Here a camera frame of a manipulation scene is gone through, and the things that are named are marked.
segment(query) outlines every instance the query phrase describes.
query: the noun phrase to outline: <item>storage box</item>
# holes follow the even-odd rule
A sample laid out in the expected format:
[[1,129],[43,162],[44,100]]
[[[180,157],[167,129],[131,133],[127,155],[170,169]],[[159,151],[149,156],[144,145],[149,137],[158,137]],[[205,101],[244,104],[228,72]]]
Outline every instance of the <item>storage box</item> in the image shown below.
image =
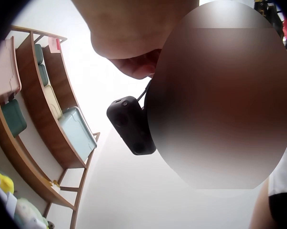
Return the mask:
[[27,123],[17,100],[13,99],[3,105],[2,111],[13,137],[16,137],[27,128]]
[[45,87],[48,85],[48,82],[49,82],[46,68],[45,68],[45,65],[43,64],[40,64],[38,66],[39,66],[39,71],[40,71],[41,79],[43,82],[43,86]]
[[80,158],[85,161],[92,150],[97,147],[97,142],[80,109],[78,107],[67,109],[59,122],[72,146]]
[[42,46],[40,44],[35,44],[34,45],[35,49],[35,56],[38,64],[43,63],[43,51],[42,51]]
[[53,111],[54,117],[56,119],[61,118],[62,110],[60,108],[60,105],[59,105],[56,97],[55,97],[55,94],[54,94],[52,86],[47,85],[46,87],[44,87],[44,94],[45,94],[45,97],[46,97],[48,103],[51,106],[51,109]]
[[0,102],[7,101],[22,88],[18,74],[14,37],[0,43]]

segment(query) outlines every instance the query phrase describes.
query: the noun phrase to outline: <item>wooden shelf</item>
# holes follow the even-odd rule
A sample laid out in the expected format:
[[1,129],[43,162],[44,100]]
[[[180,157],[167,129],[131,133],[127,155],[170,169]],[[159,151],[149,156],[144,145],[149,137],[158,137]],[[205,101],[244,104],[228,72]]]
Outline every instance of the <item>wooden shelf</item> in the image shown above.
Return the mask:
[[60,53],[51,53],[49,46],[42,50],[49,81],[61,109],[79,107],[66,71],[62,50]]
[[31,119],[49,151],[63,169],[86,168],[58,120],[53,116],[40,77],[35,56],[33,32],[16,50],[17,66],[22,82],[21,94]]
[[58,205],[69,207],[73,210],[76,208],[65,200],[60,194],[55,192],[47,180],[45,180],[38,170],[33,166],[20,145],[13,138],[13,135],[5,121],[5,117],[0,106],[0,146],[5,155],[24,179],[24,181],[45,201]]

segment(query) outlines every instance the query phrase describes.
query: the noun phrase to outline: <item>person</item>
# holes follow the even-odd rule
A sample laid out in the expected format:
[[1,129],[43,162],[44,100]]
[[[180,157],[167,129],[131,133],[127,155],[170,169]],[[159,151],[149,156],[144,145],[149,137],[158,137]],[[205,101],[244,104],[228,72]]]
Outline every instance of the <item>person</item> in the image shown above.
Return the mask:
[[[283,22],[287,49],[287,19]],[[256,201],[250,229],[287,228],[287,148],[282,159],[265,180]]]
[[[91,31],[94,50],[121,72],[136,79],[153,77],[160,51],[170,32],[179,20],[199,6],[199,0],[72,1]],[[287,149],[263,184],[250,229],[280,225],[287,228],[286,190]]]

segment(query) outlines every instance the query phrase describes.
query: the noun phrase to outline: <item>white wall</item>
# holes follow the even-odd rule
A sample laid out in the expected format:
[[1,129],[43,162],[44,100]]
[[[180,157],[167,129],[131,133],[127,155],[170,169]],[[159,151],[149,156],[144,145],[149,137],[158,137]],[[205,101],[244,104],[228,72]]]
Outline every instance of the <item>white wall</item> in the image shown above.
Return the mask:
[[245,229],[259,190],[192,190],[158,152],[134,156],[112,129],[76,228]]

